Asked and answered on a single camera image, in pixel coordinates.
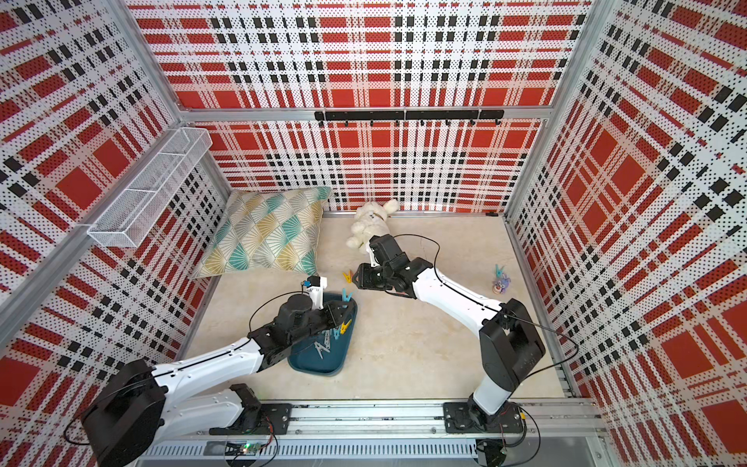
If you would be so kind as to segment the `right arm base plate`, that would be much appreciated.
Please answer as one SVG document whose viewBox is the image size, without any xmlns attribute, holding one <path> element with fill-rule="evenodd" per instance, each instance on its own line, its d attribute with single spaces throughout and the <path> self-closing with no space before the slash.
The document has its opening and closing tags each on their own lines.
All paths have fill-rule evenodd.
<svg viewBox="0 0 747 467">
<path fill-rule="evenodd" d="M 449 434 L 521 434 L 525 423 L 519 406 L 505 402 L 495 414 L 485 413 L 472 399 L 443 404 L 445 431 Z"/>
</svg>

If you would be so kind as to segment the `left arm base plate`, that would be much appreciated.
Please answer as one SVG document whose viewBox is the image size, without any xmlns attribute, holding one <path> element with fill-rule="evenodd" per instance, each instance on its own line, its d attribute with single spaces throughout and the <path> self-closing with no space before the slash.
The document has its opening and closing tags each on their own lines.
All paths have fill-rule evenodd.
<svg viewBox="0 0 747 467">
<path fill-rule="evenodd" d="M 244 409 L 231 425 L 231 430 L 246 435 L 285 435 L 292 410 L 292 404 L 260 404 Z"/>
</svg>

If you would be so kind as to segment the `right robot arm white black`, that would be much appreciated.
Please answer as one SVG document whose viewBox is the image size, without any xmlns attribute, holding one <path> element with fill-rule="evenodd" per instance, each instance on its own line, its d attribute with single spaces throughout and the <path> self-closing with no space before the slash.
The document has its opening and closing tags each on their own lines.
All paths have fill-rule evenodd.
<svg viewBox="0 0 747 467">
<path fill-rule="evenodd" d="M 546 354 L 523 303 L 515 299 L 501 303 L 475 293 L 422 258 L 399 266 L 364 263 L 352 282 L 361 290 L 393 292 L 433 305 L 477 336 L 484 377 L 468 399 L 468 410 L 482 429 L 508 410 L 511 396 Z"/>
</svg>

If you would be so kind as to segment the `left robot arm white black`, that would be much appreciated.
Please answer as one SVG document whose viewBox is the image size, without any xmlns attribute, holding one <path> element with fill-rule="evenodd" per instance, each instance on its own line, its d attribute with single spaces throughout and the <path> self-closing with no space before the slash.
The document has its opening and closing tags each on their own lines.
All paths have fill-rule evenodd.
<svg viewBox="0 0 747 467">
<path fill-rule="evenodd" d="M 80 414 L 100 466 L 126 466 L 151 445 L 204 427 L 237 430 L 250 414 L 254 394 L 243 385 L 202 393 L 218 384 L 261 373 L 289 358 L 306 339 L 334 329 L 345 332 L 357 314 L 355 301 L 325 295 L 288 294 L 270 323 L 223 348 L 157 366 L 138 359 L 124 365 Z"/>
</svg>

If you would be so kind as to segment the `teal plastic storage box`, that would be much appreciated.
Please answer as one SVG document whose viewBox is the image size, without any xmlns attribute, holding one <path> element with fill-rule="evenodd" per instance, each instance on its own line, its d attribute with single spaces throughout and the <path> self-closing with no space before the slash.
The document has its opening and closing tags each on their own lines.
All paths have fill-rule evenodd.
<svg viewBox="0 0 747 467">
<path fill-rule="evenodd" d="M 354 333 L 358 307 L 352 296 L 346 295 L 345 290 L 342 290 L 342 294 L 325 292 L 323 299 L 325 305 L 332 301 L 343 301 L 350 305 L 352 312 L 349 319 L 344 322 L 342 328 L 326 330 L 293 346 L 288 363 L 297 372 L 334 377 L 344 367 Z"/>
</svg>

